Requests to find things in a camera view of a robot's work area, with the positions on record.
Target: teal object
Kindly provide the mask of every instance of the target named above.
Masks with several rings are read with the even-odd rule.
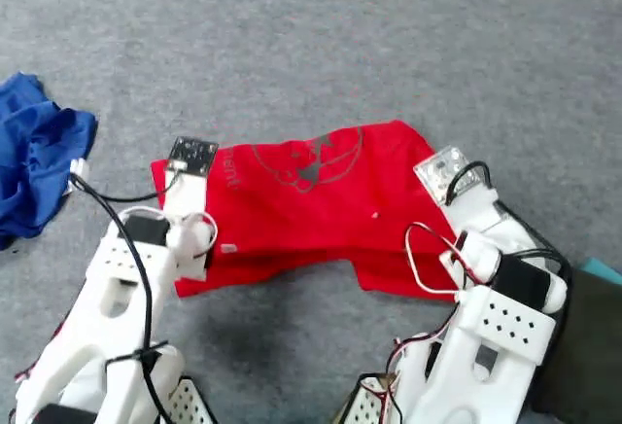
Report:
[[[603,264],[598,259],[590,258],[581,269],[610,283],[622,286],[622,273]]]

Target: white robotic arm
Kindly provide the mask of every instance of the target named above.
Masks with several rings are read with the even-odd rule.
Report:
[[[120,213],[149,280],[153,330],[174,281],[205,276],[205,257],[217,236],[216,223],[204,213],[216,149],[216,144],[179,138],[167,167],[170,189],[163,211],[134,207]],[[155,422],[158,412],[140,361],[145,354],[143,288],[130,247],[111,223],[62,329],[17,391],[16,424]],[[182,379],[182,354],[165,343],[152,343],[152,349],[151,380],[173,422],[213,422],[191,381]],[[190,410],[184,410],[190,401]]]
[[[483,179],[474,171],[481,165]],[[565,305],[567,284],[546,269],[532,229],[499,202],[485,163],[449,147],[414,171],[459,236],[459,253],[439,256],[457,304],[436,332],[397,344],[387,365],[395,373],[364,376],[336,422],[515,424],[554,335],[547,314]],[[494,364],[478,364],[480,350]]]

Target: white 3d-printed part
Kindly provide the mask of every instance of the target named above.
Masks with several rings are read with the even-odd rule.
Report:
[[[214,424],[201,395],[189,378],[182,378],[166,407],[175,424]],[[160,417],[160,424],[165,424]]]

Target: printed logo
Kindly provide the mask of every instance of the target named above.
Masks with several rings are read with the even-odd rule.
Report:
[[[361,156],[363,130],[340,129],[307,141],[254,145],[258,162],[275,179],[300,193],[346,176]]]

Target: perforated plate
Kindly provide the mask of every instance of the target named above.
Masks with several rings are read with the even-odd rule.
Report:
[[[368,377],[362,381],[367,388],[376,393],[384,392],[377,378]],[[383,400],[359,385],[357,394],[342,421],[343,424],[378,424],[381,422]]]
[[[189,378],[182,378],[166,406],[175,424],[216,424],[207,404]],[[160,424],[165,424],[160,417]]]
[[[458,147],[445,147],[443,150],[414,167],[415,174],[428,189],[437,203],[442,203],[447,195],[447,187],[456,173],[467,166],[467,158]],[[469,190],[481,178],[475,171],[469,171],[457,184],[454,192],[460,195]]]
[[[460,327],[540,365],[555,321],[487,287],[471,292],[467,302],[479,304],[478,313],[464,317]]]

